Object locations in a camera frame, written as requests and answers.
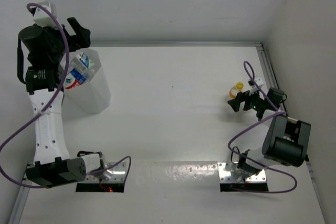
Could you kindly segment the yellow cap small bottle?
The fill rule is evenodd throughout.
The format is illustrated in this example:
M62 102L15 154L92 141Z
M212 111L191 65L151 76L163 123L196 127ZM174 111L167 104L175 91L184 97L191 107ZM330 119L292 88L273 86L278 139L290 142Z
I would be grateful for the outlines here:
M236 83L229 91L229 96L234 99L237 97L238 93L242 92L244 84L242 82Z

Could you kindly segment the clear bottle white label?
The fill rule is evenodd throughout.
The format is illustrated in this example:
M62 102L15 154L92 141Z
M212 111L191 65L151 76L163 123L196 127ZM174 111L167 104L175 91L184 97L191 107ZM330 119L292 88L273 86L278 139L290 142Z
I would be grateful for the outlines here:
M98 62L84 52L73 56L70 62L70 71L76 68L90 82L100 68Z

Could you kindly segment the blue label Pocari bottle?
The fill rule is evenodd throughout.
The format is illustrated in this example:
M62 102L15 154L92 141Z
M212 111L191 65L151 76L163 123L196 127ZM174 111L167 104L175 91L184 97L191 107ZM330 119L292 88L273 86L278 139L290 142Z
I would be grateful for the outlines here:
M80 84L86 81L86 78L76 68L73 68L70 73Z

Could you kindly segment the red label clear bottle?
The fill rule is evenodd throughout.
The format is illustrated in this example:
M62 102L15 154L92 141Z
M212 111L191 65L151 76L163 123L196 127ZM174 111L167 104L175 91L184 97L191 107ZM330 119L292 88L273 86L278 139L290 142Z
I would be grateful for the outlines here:
M73 75L69 74L66 76L66 79L64 82L65 89L69 90L79 85L80 85L79 81Z

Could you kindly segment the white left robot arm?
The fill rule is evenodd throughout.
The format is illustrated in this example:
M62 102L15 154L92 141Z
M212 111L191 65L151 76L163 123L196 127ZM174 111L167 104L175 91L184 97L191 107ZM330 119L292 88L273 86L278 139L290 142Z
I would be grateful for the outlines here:
M66 52L61 32L33 24L18 34L17 76L33 107L36 135L34 161L26 176L42 188L81 182L103 168L101 152L80 152L70 158L62 126L64 99L60 62Z

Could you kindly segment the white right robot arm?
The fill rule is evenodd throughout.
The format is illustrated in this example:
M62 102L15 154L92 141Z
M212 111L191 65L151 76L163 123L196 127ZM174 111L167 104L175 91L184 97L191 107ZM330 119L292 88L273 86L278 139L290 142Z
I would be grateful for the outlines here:
M234 112L238 112L243 103L244 111L255 110L258 121L266 110L277 111L285 93L270 88L267 97L262 99L259 91L239 92L236 98L228 101ZM291 119L286 115L272 118L262 147L246 150L239 157L237 168L248 175L257 175L264 168L273 165L299 167L307 155L311 124Z

